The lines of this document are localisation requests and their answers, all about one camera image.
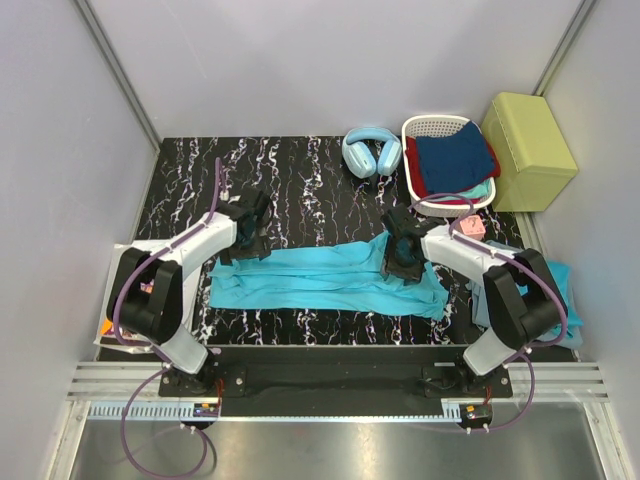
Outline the turquoise t-shirt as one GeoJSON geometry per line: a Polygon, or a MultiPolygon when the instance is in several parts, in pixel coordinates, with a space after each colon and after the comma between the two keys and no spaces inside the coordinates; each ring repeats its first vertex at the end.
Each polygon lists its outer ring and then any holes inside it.
{"type": "Polygon", "coordinates": [[[407,284],[382,274],[389,235],[368,242],[274,250],[263,260],[217,262],[209,305],[221,309],[318,309],[444,317],[449,292],[427,264],[407,284]]]}

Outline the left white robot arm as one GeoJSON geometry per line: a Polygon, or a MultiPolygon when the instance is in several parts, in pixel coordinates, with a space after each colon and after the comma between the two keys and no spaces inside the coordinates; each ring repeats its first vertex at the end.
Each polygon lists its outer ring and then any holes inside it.
{"type": "Polygon", "coordinates": [[[217,200],[193,226],[157,247],[126,247],[105,309],[117,340],[150,347],[181,374],[190,393],[208,394],[219,383],[216,355],[183,324],[183,308],[191,299],[184,284],[213,256],[224,265],[269,256],[266,228],[272,213],[270,195],[248,187],[236,200],[217,200]]]}

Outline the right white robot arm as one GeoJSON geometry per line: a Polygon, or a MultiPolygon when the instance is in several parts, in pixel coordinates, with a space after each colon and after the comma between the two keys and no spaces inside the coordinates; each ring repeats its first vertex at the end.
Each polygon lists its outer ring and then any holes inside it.
{"type": "Polygon", "coordinates": [[[404,204],[387,210],[382,222],[389,234],[383,273],[417,283],[428,262],[441,264],[480,285],[485,294],[490,326],[466,347],[447,376],[463,395],[480,394],[500,367],[553,328],[560,332],[545,346],[566,336],[568,307],[539,251],[488,246],[442,218],[420,222],[404,204]]]}

